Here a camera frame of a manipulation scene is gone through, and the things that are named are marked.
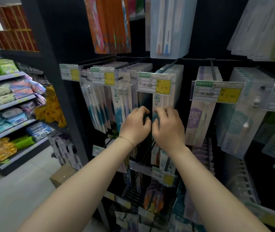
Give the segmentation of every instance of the hand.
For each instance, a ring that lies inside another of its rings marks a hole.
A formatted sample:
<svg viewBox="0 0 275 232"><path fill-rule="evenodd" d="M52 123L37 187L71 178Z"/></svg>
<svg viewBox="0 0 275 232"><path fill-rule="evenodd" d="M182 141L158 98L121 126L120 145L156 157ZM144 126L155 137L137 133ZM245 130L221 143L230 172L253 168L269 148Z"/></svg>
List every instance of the hand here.
<svg viewBox="0 0 275 232"><path fill-rule="evenodd" d="M157 108L160 119L160 127L158 119L153 123L153 137L158 146L171 154L174 150L185 146L185 128L179 117L178 111L168 106L166 109Z"/></svg>
<svg viewBox="0 0 275 232"><path fill-rule="evenodd" d="M146 118L143 125L144 113L149 114L149 110L141 106L134 108L126 120L121 124L119 136L127 138L134 146L141 143L151 131L151 120Z"/></svg>

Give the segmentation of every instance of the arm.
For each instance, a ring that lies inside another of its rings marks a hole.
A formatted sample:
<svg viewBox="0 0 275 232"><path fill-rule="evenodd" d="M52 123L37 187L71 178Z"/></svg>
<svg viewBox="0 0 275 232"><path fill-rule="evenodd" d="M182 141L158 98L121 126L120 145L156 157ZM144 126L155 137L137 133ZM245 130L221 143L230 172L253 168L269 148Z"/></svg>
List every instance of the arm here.
<svg viewBox="0 0 275 232"><path fill-rule="evenodd" d="M209 232L270 231L185 146L185 129L172 107L157 109L153 137L173 160Z"/></svg>
<svg viewBox="0 0 275 232"><path fill-rule="evenodd" d="M117 169L150 132L145 107L135 108L121 125L120 137L58 187L19 228L26 231L82 231L92 217Z"/></svg>

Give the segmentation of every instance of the forearm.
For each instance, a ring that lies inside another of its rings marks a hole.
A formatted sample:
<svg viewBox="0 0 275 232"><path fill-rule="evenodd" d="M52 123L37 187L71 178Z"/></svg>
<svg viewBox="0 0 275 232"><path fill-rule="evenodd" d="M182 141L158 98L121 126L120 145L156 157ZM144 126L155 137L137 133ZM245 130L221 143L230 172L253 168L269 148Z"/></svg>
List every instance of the forearm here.
<svg viewBox="0 0 275 232"><path fill-rule="evenodd" d="M19 231L83 230L132 148L124 138L116 139L54 191Z"/></svg>
<svg viewBox="0 0 275 232"><path fill-rule="evenodd" d="M186 146L169 155L207 231L269 231Z"/></svg>

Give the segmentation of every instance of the white floor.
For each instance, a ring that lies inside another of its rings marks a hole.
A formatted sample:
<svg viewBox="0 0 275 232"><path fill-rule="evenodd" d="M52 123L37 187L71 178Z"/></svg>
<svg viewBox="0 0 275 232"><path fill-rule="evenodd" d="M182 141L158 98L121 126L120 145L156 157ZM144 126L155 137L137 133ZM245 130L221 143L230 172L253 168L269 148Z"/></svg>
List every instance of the white floor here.
<svg viewBox="0 0 275 232"><path fill-rule="evenodd" d="M51 158L51 147L46 148L11 174L0 175L0 232L16 231L21 223L55 190L50 176L60 168ZM95 220L84 232L106 231Z"/></svg>

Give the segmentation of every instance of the bracelet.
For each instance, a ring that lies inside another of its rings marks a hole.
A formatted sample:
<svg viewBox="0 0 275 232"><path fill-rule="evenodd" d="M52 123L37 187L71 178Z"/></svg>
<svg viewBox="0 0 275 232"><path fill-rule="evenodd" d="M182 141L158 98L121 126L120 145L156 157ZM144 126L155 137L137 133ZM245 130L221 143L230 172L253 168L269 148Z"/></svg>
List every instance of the bracelet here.
<svg viewBox="0 0 275 232"><path fill-rule="evenodd" d="M124 139L128 140L128 142L132 144L133 149L134 149L134 145L133 145L133 143L132 143L129 139L127 139L127 138L125 138L125 137L121 137L121 136L119 136L119 137L117 137L117 138L124 138Z"/></svg>

